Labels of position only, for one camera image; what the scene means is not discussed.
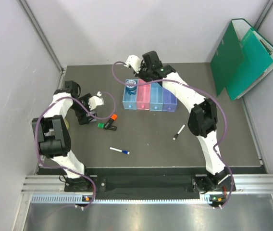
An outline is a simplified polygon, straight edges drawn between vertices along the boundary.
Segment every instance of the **gray table surface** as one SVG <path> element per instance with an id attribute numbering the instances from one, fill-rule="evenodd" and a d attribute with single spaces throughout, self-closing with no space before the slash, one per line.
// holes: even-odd
<path id="1" fill-rule="evenodd" d="M 210 64 L 172 64 L 189 85 L 216 96 Z M 121 80 L 133 78 L 131 70 L 116 67 Z M 111 74 L 110 65 L 68 66 L 65 80 L 81 86 L 81 95 L 107 91 L 116 99 L 117 131 L 97 128 L 97 122 L 80 126 L 70 110 L 67 115 L 72 150 L 87 167 L 204 167 L 205 159 L 198 139 L 187 126 L 173 141 L 173 136 L 188 121 L 187 109 L 178 102 L 176 112 L 125 110 L 122 104 L 124 85 Z M 96 109 L 106 117 L 112 111 L 112 101 L 103 95 L 105 105 Z M 228 120 L 227 137 L 220 145 L 221 155 L 230 166 L 259 166 L 256 148 L 250 133 L 241 100 L 230 101 L 226 90 L 218 97 Z M 218 138 L 224 129 L 218 111 Z M 125 149 L 130 155 L 109 150 Z"/>

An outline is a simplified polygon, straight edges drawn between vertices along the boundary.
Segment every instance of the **whiteboard marker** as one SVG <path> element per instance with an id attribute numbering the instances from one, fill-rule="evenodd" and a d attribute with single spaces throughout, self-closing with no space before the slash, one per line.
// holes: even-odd
<path id="1" fill-rule="evenodd" d="M 120 152 L 120 153 L 127 154 L 127 155 L 129 155 L 129 153 L 130 153 L 129 151 L 120 150 L 120 149 L 117 149 L 117 148 L 110 147 L 110 149 L 113 150 L 113 151 L 117 151 L 117 152 Z"/>
<path id="2" fill-rule="evenodd" d="M 182 127 L 179 129 L 179 131 L 177 132 L 177 134 L 176 135 L 174 135 L 174 137 L 173 137 L 173 141 L 174 140 L 176 140 L 176 138 L 178 137 L 178 135 L 179 135 L 179 133 L 184 129 L 184 127 L 185 127 L 185 124 L 184 125 L 182 125 Z"/>

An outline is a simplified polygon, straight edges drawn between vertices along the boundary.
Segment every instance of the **binder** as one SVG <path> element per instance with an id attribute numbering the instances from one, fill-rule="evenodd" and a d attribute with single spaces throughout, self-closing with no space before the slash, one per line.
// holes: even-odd
<path id="1" fill-rule="evenodd" d="M 231 20 L 211 61 L 219 95 L 239 99 L 273 70 L 273 45 L 245 19 Z"/>

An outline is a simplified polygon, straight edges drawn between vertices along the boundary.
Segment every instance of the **metal floor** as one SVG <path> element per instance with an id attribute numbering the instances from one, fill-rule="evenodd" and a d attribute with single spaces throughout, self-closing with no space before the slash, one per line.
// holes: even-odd
<path id="1" fill-rule="evenodd" d="M 31 204 L 24 231 L 273 231 L 270 195 L 233 195 L 223 210 L 209 205 L 93 205 L 82 212 L 57 204 Z"/>
<path id="2" fill-rule="evenodd" d="M 215 96 L 210 64 L 172 64 L 183 80 Z M 122 80 L 133 78 L 131 70 L 116 67 Z M 69 111 L 69 133 L 72 150 L 87 167 L 204 167 L 205 159 L 201 146 L 187 126 L 176 141 L 173 136 L 187 123 L 187 109 L 178 102 L 176 112 L 152 112 L 125 110 L 122 105 L 124 85 L 112 77 L 110 65 L 68 66 L 65 80 L 76 81 L 82 88 L 81 95 L 98 91 L 111 93 L 117 103 L 118 115 L 114 125 L 117 131 L 97 128 L 97 122 L 80 126 Z M 112 111 L 112 101 L 103 95 L 105 105 L 96 112 L 107 116 Z M 230 166 L 259 166 L 255 145 L 250 133 L 241 100 L 231 102 L 226 90 L 218 97 L 228 119 L 226 139 L 220 145 L 222 157 Z M 222 135 L 224 124 L 218 111 L 218 137 Z M 114 152 L 109 147 L 125 149 L 130 155 Z"/>

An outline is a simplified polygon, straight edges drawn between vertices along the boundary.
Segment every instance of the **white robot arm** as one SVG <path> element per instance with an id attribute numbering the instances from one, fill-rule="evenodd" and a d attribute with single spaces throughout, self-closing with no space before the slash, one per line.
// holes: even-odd
<path id="1" fill-rule="evenodd" d="M 196 135 L 202 147 L 206 170 L 210 175 L 212 181 L 212 188 L 217 188 L 221 183 L 228 178 L 228 171 L 224 163 L 219 159 L 219 148 L 216 147 L 218 155 L 213 150 L 213 146 L 217 143 L 216 123 L 217 118 L 210 118 L 211 113 L 216 114 L 216 105 L 204 96 L 198 94 L 192 89 L 182 86 L 186 84 L 179 76 L 179 74 L 170 66 L 162 65 L 155 51 L 150 51 L 143 55 L 143 60 L 140 60 L 135 55 L 130 55 L 126 61 L 126 67 L 132 68 L 136 77 L 149 82 L 157 79 L 163 79 L 162 86 L 174 94 L 178 100 L 187 108 L 190 115 L 193 115 L 195 120 L 191 118 L 188 121 L 188 127 L 191 132 Z M 175 80 L 178 83 L 170 82 L 168 80 Z M 200 112 L 201 119 L 195 117 L 196 112 Z M 195 125 L 202 122 L 205 117 L 209 118 L 207 121 L 211 125 L 205 125 L 205 129 L 195 132 Z"/>
<path id="2" fill-rule="evenodd" d="M 86 167 L 76 158 L 71 150 L 71 140 L 64 119 L 67 115 L 67 111 L 72 108 L 75 111 L 79 124 L 88 124 L 94 121 L 94 118 L 91 117 L 91 115 L 95 115 L 93 110 L 97 106 L 103 105 L 104 101 L 98 97 L 101 95 L 100 92 L 98 92 L 98 96 L 87 94 L 79 97 L 80 90 L 80 86 L 77 83 L 66 81 L 64 89 L 55 91 L 51 103 L 55 103 L 55 105 L 44 114 L 39 124 L 38 144 L 41 155 L 65 167 L 64 170 L 70 183 L 78 182 L 88 185 L 88 182 L 85 181 L 84 178 L 68 170 L 71 169 L 77 173 L 86 175 Z M 70 98 L 58 101 L 63 97 Z M 71 98 L 75 98 L 81 102 L 88 111 L 91 111 L 91 114 L 87 114 L 83 108 Z M 36 124 L 37 118 L 32 120 L 33 131 L 35 131 Z"/>

